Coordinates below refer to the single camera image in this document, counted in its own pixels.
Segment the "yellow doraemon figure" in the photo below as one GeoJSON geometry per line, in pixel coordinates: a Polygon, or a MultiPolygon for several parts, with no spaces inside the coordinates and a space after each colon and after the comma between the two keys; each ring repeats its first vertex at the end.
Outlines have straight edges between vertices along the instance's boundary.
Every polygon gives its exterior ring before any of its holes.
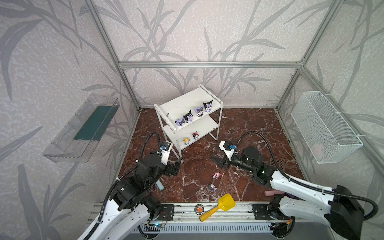
{"type": "Polygon", "coordinates": [[[185,138],[183,140],[183,143],[184,143],[185,146],[187,146],[190,143],[190,139],[189,138],[185,138]]]}

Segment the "red cap doraemon figure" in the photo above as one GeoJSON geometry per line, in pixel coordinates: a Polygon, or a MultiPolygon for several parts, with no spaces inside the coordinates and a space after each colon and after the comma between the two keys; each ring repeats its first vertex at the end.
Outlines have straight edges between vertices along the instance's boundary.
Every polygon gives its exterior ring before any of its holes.
{"type": "Polygon", "coordinates": [[[194,140],[198,139],[199,138],[199,134],[197,132],[194,132],[193,133],[193,138],[194,138],[194,140]]]}

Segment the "purple kuromi figure black bow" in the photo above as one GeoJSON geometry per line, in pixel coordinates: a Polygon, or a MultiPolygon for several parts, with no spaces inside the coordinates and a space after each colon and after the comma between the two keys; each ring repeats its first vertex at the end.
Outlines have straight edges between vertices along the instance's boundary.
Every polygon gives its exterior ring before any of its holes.
{"type": "Polygon", "coordinates": [[[185,124],[185,119],[184,118],[180,118],[178,120],[175,121],[175,124],[178,126],[178,127],[182,127],[184,124],[185,124]]]}

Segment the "black eared kuromi figure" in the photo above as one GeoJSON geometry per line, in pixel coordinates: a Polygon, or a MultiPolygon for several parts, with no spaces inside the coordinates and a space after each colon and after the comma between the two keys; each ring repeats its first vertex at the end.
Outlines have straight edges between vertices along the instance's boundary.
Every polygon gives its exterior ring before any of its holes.
{"type": "Polygon", "coordinates": [[[210,113],[212,111],[212,106],[213,106],[213,100],[209,102],[203,102],[203,107],[206,113],[210,113]]]}

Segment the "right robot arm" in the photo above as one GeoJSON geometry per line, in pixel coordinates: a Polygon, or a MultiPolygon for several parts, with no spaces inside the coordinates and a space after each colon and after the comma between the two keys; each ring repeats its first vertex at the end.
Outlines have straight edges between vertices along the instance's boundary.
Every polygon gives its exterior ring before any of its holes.
{"type": "Polygon", "coordinates": [[[328,226],[347,240],[359,240],[363,223],[379,211],[375,201],[355,196],[346,187],[316,185],[286,174],[277,164],[265,164],[254,146],[239,153],[238,145],[221,141],[219,149],[224,157],[211,157],[219,168],[228,170],[234,166],[248,171],[255,183],[280,191],[269,204],[269,214],[274,219],[282,216],[291,221],[303,218],[328,226]]]}

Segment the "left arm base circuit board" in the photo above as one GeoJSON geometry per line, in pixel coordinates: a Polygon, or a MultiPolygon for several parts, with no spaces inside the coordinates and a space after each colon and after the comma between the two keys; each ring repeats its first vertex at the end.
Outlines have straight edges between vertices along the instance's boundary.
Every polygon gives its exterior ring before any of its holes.
{"type": "Polygon", "coordinates": [[[156,222],[148,223],[145,225],[144,230],[146,232],[160,232],[167,226],[166,223],[156,222]]]}

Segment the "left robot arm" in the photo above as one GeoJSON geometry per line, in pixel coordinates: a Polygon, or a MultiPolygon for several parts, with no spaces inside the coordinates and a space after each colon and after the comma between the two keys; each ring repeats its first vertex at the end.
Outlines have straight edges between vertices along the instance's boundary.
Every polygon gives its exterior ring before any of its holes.
{"type": "Polygon", "coordinates": [[[151,132],[135,166],[116,178],[97,218],[79,238],[123,240],[141,224],[157,218],[162,204],[149,191],[162,176],[178,175],[182,159],[169,163],[172,147],[172,143],[160,140],[158,132],[151,132]]]}

